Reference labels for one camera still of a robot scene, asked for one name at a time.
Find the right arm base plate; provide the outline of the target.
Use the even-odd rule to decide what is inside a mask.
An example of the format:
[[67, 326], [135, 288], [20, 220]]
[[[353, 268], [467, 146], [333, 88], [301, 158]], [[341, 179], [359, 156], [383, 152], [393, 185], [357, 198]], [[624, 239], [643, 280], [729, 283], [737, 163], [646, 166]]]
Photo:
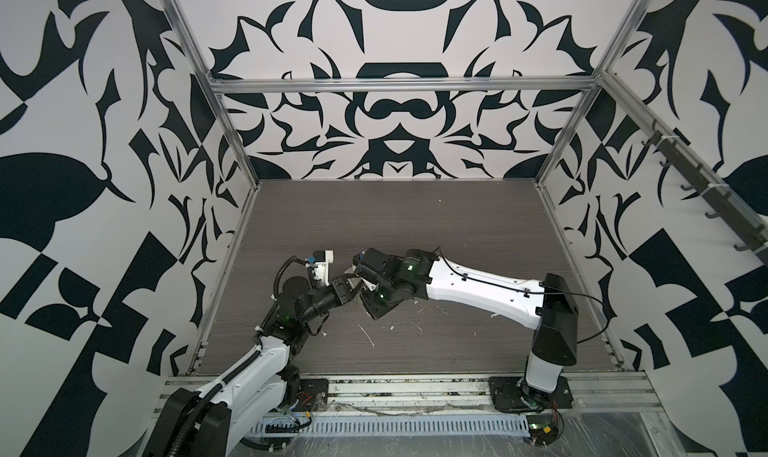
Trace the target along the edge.
[[558, 378], [552, 393], [533, 389], [523, 377], [490, 377], [488, 385], [492, 405], [502, 413], [571, 409], [574, 401], [569, 383], [563, 376]]

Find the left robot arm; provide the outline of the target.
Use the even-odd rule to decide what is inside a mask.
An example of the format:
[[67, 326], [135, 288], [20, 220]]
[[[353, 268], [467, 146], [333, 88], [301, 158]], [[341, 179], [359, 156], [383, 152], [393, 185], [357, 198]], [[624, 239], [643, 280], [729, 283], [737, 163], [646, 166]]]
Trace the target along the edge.
[[300, 377], [292, 359], [310, 323], [351, 302], [364, 288], [359, 276], [330, 276], [333, 258], [292, 256], [272, 284], [272, 306], [257, 326], [253, 347], [229, 369], [198, 389], [175, 391], [164, 404], [144, 447], [146, 456], [228, 456], [261, 419], [289, 408]]

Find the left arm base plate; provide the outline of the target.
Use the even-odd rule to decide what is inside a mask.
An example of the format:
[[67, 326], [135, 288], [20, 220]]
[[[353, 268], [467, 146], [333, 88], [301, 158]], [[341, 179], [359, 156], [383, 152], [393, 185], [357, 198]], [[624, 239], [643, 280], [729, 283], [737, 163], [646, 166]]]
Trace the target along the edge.
[[286, 386], [282, 405], [297, 412], [313, 411], [327, 402], [328, 379], [299, 379]]

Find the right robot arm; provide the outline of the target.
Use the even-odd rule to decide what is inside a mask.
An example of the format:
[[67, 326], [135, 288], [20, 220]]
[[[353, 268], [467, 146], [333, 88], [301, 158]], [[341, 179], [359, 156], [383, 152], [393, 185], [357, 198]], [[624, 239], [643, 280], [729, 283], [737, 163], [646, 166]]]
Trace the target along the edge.
[[548, 273], [522, 280], [471, 269], [440, 249], [408, 250], [404, 256], [369, 248], [354, 257], [360, 299], [373, 319], [407, 300], [452, 302], [504, 317], [533, 331], [523, 377], [493, 384], [497, 410], [522, 413], [567, 407], [563, 369], [577, 363], [579, 307], [565, 280]]

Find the white remote control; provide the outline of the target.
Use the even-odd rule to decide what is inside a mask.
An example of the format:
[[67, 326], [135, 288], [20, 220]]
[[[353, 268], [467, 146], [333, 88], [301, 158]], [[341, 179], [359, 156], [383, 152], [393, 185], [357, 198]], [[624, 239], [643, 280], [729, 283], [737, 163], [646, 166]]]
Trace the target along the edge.
[[343, 280], [344, 295], [341, 297], [341, 301], [343, 305], [346, 305], [361, 293], [366, 284], [362, 278], [351, 273], [345, 273], [343, 275]]

